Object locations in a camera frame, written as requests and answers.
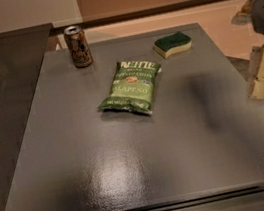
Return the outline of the green yellow sponge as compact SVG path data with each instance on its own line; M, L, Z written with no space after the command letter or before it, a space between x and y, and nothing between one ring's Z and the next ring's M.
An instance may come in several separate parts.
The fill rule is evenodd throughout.
M177 33L156 40L153 49L167 59L171 55L189 50L191 44L191 37L177 31Z

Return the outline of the brown drink can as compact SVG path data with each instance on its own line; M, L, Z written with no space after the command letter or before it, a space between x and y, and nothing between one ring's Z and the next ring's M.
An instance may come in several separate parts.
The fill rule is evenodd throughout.
M63 31L63 34L74 65L83 68L92 64L92 54L82 28L77 25L69 26Z

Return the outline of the dark side counter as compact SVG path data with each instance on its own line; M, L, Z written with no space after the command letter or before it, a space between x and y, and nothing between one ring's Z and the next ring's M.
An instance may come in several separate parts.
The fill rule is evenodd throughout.
M52 25L0 33L0 211L12 185Z

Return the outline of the green jalapeno chip bag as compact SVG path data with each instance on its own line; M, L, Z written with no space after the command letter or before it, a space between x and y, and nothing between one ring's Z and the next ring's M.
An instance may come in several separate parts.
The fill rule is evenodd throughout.
M159 72L159 63L146 60L118 62L109 95L99 109L152 114L154 86Z

